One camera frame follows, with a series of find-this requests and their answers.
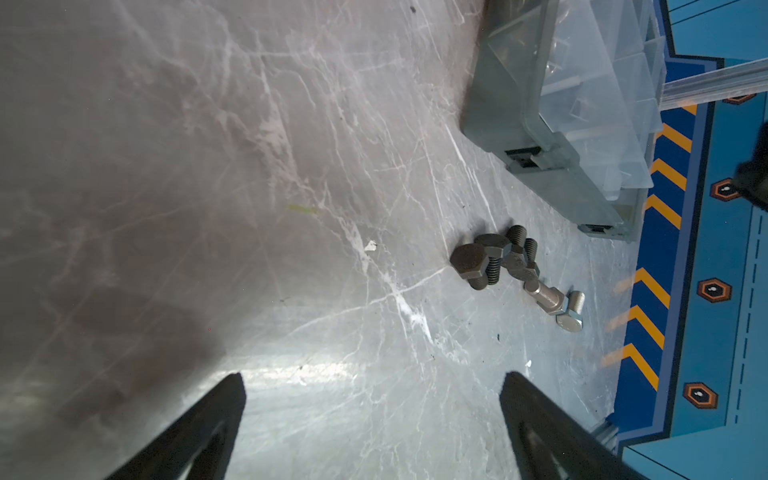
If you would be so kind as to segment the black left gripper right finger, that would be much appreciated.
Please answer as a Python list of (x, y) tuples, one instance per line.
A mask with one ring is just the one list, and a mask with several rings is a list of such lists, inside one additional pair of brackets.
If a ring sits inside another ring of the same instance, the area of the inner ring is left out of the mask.
[(641, 479), (519, 372), (506, 374), (500, 407), (523, 479)]

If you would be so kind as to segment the black hex bolt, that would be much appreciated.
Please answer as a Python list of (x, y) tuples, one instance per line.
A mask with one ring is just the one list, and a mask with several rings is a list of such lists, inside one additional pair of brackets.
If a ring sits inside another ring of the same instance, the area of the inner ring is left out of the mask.
[(538, 280), (540, 269), (535, 260), (537, 249), (538, 243), (533, 238), (526, 238), (522, 245), (512, 245), (510, 254), (503, 261), (504, 268), (517, 280)]
[(489, 258), (486, 267), (486, 277), (489, 285), (495, 285), (500, 278), (500, 270), (503, 261), (512, 250), (512, 243), (505, 237), (496, 233), (478, 235), (474, 242), (481, 245)]
[(473, 289), (480, 291), (489, 285), (486, 274), (489, 256), (484, 246), (477, 243), (460, 245), (452, 252), (450, 263)]
[(522, 268), (527, 265), (528, 258), (524, 249), (524, 242), (527, 239), (527, 230), (522, 225), (513, 225), (506, 233), (507, 239), (511, 243), (511, 250), (507, 256), (507, 265), (512, 268)]

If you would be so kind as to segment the silver hex bolt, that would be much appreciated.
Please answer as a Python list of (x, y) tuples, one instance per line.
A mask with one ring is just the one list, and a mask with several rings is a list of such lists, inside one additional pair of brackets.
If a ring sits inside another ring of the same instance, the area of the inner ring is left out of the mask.
[(581, 291), (572, 291), (567, 296), (565, 311), (556, 316), (556, 323), (564, 330), (578, 333), (583, 330), (583, 310), (586, 295)]
[(550, 316), (561, 315), (567, 308), (567, 297), (555, 287), (549, 287), (539, 279), (525, 281), (524, 291)]

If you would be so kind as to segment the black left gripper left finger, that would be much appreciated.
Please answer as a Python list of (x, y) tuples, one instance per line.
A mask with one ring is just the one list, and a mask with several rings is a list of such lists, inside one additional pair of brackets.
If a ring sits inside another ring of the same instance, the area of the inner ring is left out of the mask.
[(243, 377), (233, 373), (181, 415), (111, 479), (222, 479), (246, 403)]

